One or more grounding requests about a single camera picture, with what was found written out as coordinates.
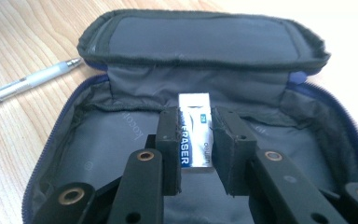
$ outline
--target pen tip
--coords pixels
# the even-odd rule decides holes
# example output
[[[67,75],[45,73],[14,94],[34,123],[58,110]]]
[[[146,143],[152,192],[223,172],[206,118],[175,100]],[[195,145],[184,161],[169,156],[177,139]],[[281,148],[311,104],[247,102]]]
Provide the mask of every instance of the pen tip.
[[[66,63],[68,64],[68,67],[76,67],[76,66],[80,65],[82,63],[82,61],[83,61],[82,58],[74,58],[69,61],[66,61]]]

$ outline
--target blue zipper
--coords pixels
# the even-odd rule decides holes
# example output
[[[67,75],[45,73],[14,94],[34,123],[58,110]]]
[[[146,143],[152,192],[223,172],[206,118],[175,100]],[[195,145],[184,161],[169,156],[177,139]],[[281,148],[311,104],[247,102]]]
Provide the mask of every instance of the blue zipper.
[[[49,145],[52,141],[52,139],[54,139],[55,133],[57,132],[57,129],[61,126],[62,120],[65,117],[66,113],[68,112],[69,108],[72,106],[72,104],[74,103],[75,99],[79,96],[79,94],[81,92],[83,92],[83,90],[85,90],[86,88],[88,88],[90,85],[93,84],[99,84],[105,81],[108,81],[108,75],[106,73],[95,76],[95,77],[89,77],[88,79],[86,79],[84,82],[82,82],[77,88],[76,90],[72,93],[72,95],[69,97],[68,101],[66,102],[65,106],[62,109],[61,114],[58,116],[56,123],[54,124],[54,127],[51,131],[51,134],[48,138],[48,141],[45,144],[45,147],[42,150],[42,153],[40,154],[39,160],[36,163],[36,166],[31,174],[30,180],[28,181],[28,185],[25,189],[24,192],[24,196],[22,199],[22,222],[23,223],[31,223],[32,221],[32,211],[30,210],[31,208],[31,203],[32,203],[32,197],[31,197],[31,192],[32,192],[32,188],[35,184],[35,176],[36,174],[39,172],[41,165],[43,164],[46,154],[48,153],[48,148]]]
[[[287,89],[292,91],[297,91],[301,94],[309,96],[313,99],[321,101],[327,105],[330,105],[338,112],[338,115],[343,118],[344,125],[348,130],[349,138],[353,144],[354,148],[358,149],[358,127],[351,117],[350,113],[345,109],[342,103],[332,95],[329,91],[319,87],[317,85],[311,84],[309,82],[304,83],[289,83]]]

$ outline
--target open pencil case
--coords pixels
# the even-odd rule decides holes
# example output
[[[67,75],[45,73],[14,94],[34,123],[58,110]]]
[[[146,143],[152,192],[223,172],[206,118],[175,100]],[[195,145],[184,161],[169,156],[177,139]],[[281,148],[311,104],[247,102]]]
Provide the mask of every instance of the open pencil case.
[[[306,82],[329,54],[297,22],[119,10],[91,24],[77,48],[103,74],[64,106],[25,191],[24,223],[61,186],[100,189],[122,176],[130,154],[156,133],[160,112],[178,106],[179,93],[208,92],[211,108],[238,114],[259,148],[283,152],[318,189],[340,195],[358,182],[356,126],[334,96]],[[181,193],[164,197],[163,220],[254,223],[248,199],[226,195],[214,169],[183,169]]]

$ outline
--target wooden table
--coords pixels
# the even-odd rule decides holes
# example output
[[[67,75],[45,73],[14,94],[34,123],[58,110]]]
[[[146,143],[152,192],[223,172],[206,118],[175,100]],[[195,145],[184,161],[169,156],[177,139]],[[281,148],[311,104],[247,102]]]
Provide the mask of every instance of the wooden table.
[[[332,53],[309,80],[331,91],[358,124],[358,1],[0,0],[0,86],[78,56],[83,31],[104,12],[161,8],[267,14],[299,21]],[[21,223],[21,200],[48,135],[74,89],[98,71],[82,65],[0,105],[0,223]]]

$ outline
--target pencil case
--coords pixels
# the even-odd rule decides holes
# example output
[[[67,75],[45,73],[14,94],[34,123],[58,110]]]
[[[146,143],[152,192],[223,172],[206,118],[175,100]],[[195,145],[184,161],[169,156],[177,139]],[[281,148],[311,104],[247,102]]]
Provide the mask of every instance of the pencil case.
[[[120,178],[180,93],[208,92],[212,109],[238,115],[257,148],[284,153],[321,191],[339,196],[358,182],[356,125],[333,95],[306,81],[330,55],[295,21],[118,10],[93,22],[77,49],[102,74],[84,81],[62,109],[24,193],[24,223],[62,186],[98,190]],[[215,169],[180,176],[181,192],[164,197],[164,223],[255,223],[249,197],[227,195]]]

